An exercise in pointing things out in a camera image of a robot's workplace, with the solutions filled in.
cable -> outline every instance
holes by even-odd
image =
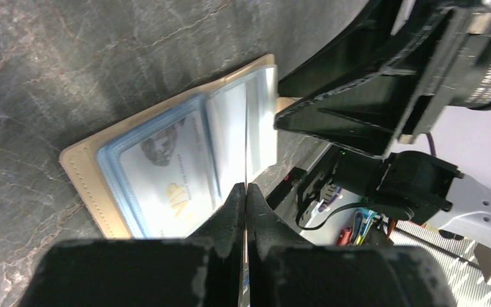
[[[428,146],[430,147],[430,155],[432,157],[437,157],[437,154],[435,152],[435,144],[433,142],[433,136],[432,133],[427,132],[426,133],[426,138],[428,139]]]
[[[348,203],[347,205],[343,205],[343,206],[335,209],[334,211],[332,211],[329,214],[329,216],[327,216],[327,218],[322,223],[320,223],[319,225],[317,225],[315,227],[300,226],[300,214],[297,214],[297,218],[296,218],[295,222],[301,230],[318,230],[318,229],[321,229],[321,227],[323,227],[325,225],[325,223],[331,218],[331,216],[333,216],[334,214],[336,214],[338,212],[341,212],[341,211],[344,211],[347,209],[356,209],[356,208],[362,208],[362,207],[367,207],[367,206],[368,206],[367,203]]]

red object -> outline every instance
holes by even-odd
[[[349,244],[349,240],[351,239],[351,227],[345,227],[339,233],[338,240],[336,241],[337,246],[344,246]]]

floor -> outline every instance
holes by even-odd
[[[0,0],[0,306],[53,243],[101,236],[62,149],[268,52],[283,76],[365,2]],[[281,133],[263,192],[314,142]]]

